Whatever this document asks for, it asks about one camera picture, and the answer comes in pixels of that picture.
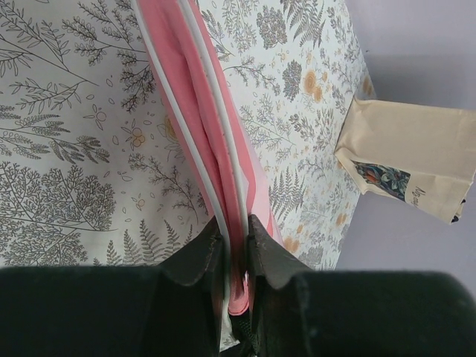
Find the pink racket bag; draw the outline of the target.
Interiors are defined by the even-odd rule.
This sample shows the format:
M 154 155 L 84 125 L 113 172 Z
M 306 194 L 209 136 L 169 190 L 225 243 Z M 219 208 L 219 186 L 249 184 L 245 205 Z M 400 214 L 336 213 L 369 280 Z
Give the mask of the pink racket bag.
M 249 308 L 249 216 L 282 240 L 265 172 L 196 4 L 135 1 L 133 7 L 172 128 L 225 241 L 225 306 L 241 315 Z

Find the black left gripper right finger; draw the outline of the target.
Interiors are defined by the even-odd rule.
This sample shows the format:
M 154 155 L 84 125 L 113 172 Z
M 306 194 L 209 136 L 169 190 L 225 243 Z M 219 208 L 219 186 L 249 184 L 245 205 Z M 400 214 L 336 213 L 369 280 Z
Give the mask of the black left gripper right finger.
M 250 216 L 251 329 L 260 356 L 473 356 L 475 301 L 435 271 L 315 271 Z

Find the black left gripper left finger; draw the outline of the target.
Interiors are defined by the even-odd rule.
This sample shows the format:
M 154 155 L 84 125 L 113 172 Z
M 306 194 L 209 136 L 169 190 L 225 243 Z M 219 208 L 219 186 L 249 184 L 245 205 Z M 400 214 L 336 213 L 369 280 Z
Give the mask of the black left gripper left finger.
M 154 266 L 1 270 L 3 356 L 217 356 L 224 240 L 215 220 Z

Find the beige canvas tote bag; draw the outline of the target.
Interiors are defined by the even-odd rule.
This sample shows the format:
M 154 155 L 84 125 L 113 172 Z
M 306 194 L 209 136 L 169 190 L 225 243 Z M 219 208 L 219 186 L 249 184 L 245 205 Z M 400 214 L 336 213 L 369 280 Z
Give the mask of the beige canvas tote bag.
M 451 224 L 475 176 L 475 111 L 354 99 L 335 157 L 361 193 Z

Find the floral table cloth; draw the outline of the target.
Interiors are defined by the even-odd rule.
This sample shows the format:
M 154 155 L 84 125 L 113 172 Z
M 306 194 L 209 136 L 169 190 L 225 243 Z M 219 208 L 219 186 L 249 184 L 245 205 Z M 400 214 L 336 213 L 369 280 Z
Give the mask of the floral table cloth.
M 372 83 L 344 1 L 199 1 L 286 247 L 333 268 L 358 190 L 333 154 Z M 1 264 L 149 265 L 208 220 L 130 1 L 1 3 Z

